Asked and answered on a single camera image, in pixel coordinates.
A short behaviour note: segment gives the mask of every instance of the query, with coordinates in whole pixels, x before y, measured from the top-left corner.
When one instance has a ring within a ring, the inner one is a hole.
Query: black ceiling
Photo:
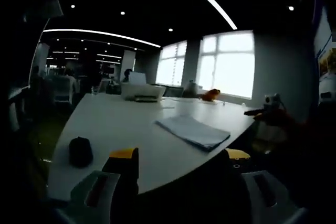
[[[308,27],[312,0],[215,0],[238,30],[301,30]],[[46,29],[72,28],[103,31],[145,40],[160,46],[204,35],[232,31],[207,0],[60,0],[63,17],[53,18]],[[288,6],[294,6],[293,12]],[[77,38],[149,50],[139,42],[77,32],[44,33],[42,40]],[[104,50],[105,43],[97,50]]]

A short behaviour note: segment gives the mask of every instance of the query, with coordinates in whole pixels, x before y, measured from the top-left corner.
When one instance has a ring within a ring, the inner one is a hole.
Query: orange object
[[[134,152],[134,148],[118,150],[118,151],[111,152],[110,157],[132,158],[133,152]]]
[[[216,100],[216,98],[218,97],[220,92],[221,91],[219,89],[211,89],[208,92],[206,92],[205,94],[202,94],[201,99],[203,101],[212,102],[212,101]]]

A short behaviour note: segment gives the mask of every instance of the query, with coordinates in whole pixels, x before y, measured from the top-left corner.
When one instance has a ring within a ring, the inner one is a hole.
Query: window frame
[[[202,63],[202,58],[205,56],[213,56],[214,57],[214,65],[213,65],[213,71],[212,71],[212,84],[211,84],[211,89],[214,88],[214,82],[215,82],[215,71],[216,71],[216,64],[217,64],[217,59],[219,55],[222,54],[253,54],[255,58],[255,45],[253,43],[253,48],[251,50],[242,50],[242,51],[220,51],[219,49],[219,40],[221,36],[223,35],[230,35],[230,34],[252,34],[253,35],[253,40],[254,40],[254,34],[252,30],[245,30],[245,31],[234,31],[234,32],[229,32],[229,33],[220,33],[220,34],[211,34],[211,35],[206,35],[203,36],[201,43],[200,43],[200,52],[198,55],[198,63],[197,63],[197,73],[196,73],[196,83],[199,83],[200,79],[200,69],[201,69],[201,63]],[[203,52],[203,46],[204,46],[204,40],[206,38],[210,37],[215,37],[216,38],[216,47],[215,51],[212,52]],[[230,97],[235,97],[235,98],[241,98],[241,99],[246,99],[246,100],[252,100],[253,97],[253,87],[252,87],[252,94],[251,97],[242,97],[239,95],[234,95],[234,94],[228,94],[228,93],[222,93],[224,95],[230,96]]]
[[[173,75],[172,75],[172,83],[174,83],[174,77],[175,77],[175,69],[176,69],[176,62],[178,59],[184,59],[185,60],[185,55],[186,55],[186,49],[185,49],[185,53],[184,55],[181,55],[181,56],[178,56],[177,53],[178,53],[178,46],[180,44],[186,44],[186,48],[188,46],[187,44],[187,40],[184,40],[184,41],[180,41],[180,42],[177,42],[177,43],[173,43],[173,44],[170,44],[168,46],[165,46],[164,48],[162,48],[162,50],[160,51],[160,57],[159,57],[159,61],[157,63],[157,70],[156,70],[156,77],[155,77],[155,83],[156,84],[160,84],[160,85],[167,85],[167,86],[174,86],[174,87],[180,87],[182,85],[182,79],[183,79],[183,72],[184,72],[184,63],[183,62],[183,70],[182,70],[182,77],[181,77],[181,84],[180,85],[174,85],[174,84],[166,84],[166,83],[160,83],[160,82],[157,82],[157,75],[158,75],[158,71],[159,71],[159,65],[160,65],[160,62],[164,61],[164,60],[169,60],[169,59],[174,59],[174,69],[173,69]],[[173,57],[167,57],[167,58],[162,58],[162,55],[163,55],[163,50],[165,48],[168,48],[168,47],[171,47],[171,46],[175,46],[176,45],[176,50],[175,50],[175,55]]]

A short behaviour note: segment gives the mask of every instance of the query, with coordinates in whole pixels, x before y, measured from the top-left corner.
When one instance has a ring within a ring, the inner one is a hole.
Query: gray plastic part
[[[86,205],[88,195],[101,175],[107,176],[108,179],[97,206],[89,207]],[[71,201],[65,213],[76,223],[110,223],[112,198],[119,178],[120,174],[92,172],[71,191]]]
[[[263,175],[270,190],[276,198],[275,205],[267,207],[261,191],[254,179],[256,175]],[[253,224],[283,224],[296,214],[299,208],[290,199],[287,188],[267,171],[242,174],[251,200]]]

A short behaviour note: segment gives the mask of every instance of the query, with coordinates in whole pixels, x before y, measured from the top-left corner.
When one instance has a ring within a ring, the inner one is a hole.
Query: stack of paper
[[[229,132],[221,131],[200,123],[191,116],[176,116],[161,119],[157,120],[156,124],[206,151],[213,150],[230,137]]]

